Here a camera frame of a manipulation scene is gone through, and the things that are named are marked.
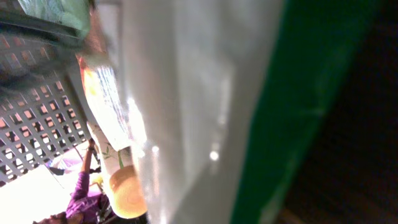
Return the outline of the green 3M sponge package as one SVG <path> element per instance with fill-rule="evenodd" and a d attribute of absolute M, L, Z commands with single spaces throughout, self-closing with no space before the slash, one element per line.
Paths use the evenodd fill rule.
<path fill-rule="evenodd" d="M 274 223 L 380 1 L 124 1 L 151 223 Z"/>

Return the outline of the orange small box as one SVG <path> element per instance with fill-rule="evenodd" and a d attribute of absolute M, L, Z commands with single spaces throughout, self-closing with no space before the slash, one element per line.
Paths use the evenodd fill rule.
<path fill-rule="evenodd" d="M 77 59 L 85 97 L 98 126 L 115 150 L 129 147 L 132 137 L 112 63 L 102 54 L 81 54 Z"/>

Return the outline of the white tube with gold cap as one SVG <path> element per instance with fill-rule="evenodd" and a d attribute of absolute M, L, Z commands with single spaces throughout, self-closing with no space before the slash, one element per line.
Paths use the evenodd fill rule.
<path fill-rule="evenodd" d="M 131 143 L 112 142 L 98 125 L 86 125 L 98 150 L 103 189 L 113 212 L 124 219 L 145 214 L 147 205 L 134 167 Z"/>

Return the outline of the light green snack packet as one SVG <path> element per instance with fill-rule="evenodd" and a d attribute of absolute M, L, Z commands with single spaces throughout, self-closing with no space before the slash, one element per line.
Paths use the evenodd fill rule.
<path fill-rule="evenodd" d="M 76 29 L 81 39 L 90 31 L 89 0 L 19 0 L 19 4 L 29 16 Z"/>

